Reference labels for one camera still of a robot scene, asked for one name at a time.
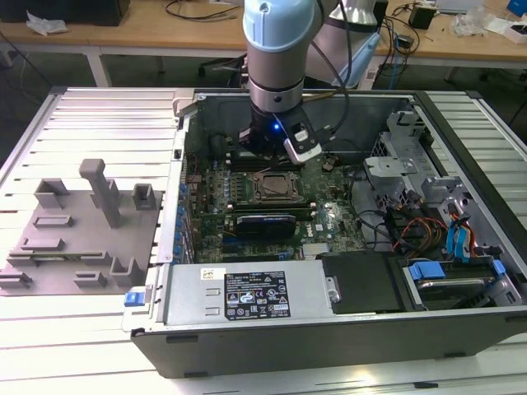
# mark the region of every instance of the blue drive bracket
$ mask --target blue drive bracket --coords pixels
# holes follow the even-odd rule
[[[443,267],[438,261],[415,262],[408,270],[414,281],[446,277]]]

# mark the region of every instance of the motherboard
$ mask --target motherboard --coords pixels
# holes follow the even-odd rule
[[[195,263],[305,260],[365,249],[347,200],[348,171],[333,159],[240,168],[258,169],[188,161]]]

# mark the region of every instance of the white paper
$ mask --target white paper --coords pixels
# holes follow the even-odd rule
[[[487,23],[485,29],[502,35],[505,33],[505,30],[507,30],[507,28],[511,27],[513,24],[514,22],[508,21],[506,19],[494,18]]]
[[[68,31],[66,27],[66,22],[60,20],[48,21],[47,19],[40,19],[37,16],[31,15],[28,11],[27,18],[29,19],[26,22],[27,27],[36,31],[41,35],[48,35],[53,33],[63,33]]]

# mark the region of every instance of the white sticker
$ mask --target white sticker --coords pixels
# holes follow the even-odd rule
[[[227,269],[224,267],[214,267],[211,269],[201,269],[202,280],[223,280]]]

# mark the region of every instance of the black box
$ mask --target black box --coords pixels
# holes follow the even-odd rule
[[[0,0],[2,22],[27,21],[26,10],[47,20],[118,26],[130,0]]]
[[[437,12],[437,8],[434,7],[419,7],[418,5],[414,6],[408,23],[414,29],[423,29],[426,30],[430,27],[431,20],[434,18],[434,15]]]

